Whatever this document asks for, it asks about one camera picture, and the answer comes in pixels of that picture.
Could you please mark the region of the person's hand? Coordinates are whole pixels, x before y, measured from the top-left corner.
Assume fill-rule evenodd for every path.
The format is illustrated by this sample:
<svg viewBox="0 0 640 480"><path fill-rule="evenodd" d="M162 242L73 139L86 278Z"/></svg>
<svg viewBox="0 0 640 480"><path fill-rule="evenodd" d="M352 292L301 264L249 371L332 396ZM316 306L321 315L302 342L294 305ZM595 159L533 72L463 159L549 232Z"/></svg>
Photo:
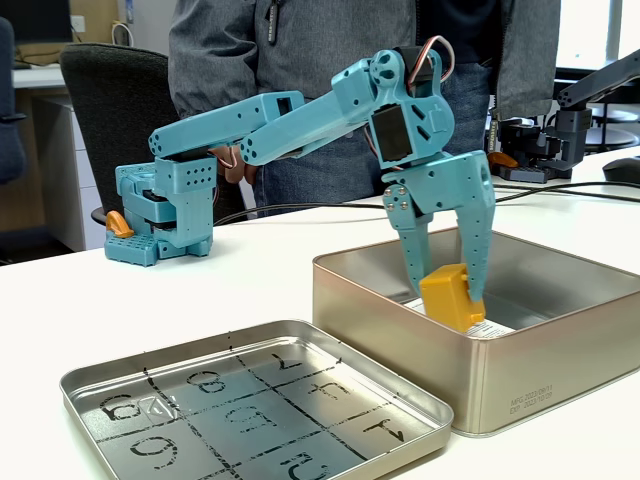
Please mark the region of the person's hand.
<svg viewBox="0 0 640 480"><path fill-rule="evenodd" d="M245 180L251 186L255 184L258 168L245 163L237 146L220 146L211 148L208 152L217 159L227 182L238 184Z"/></svg>

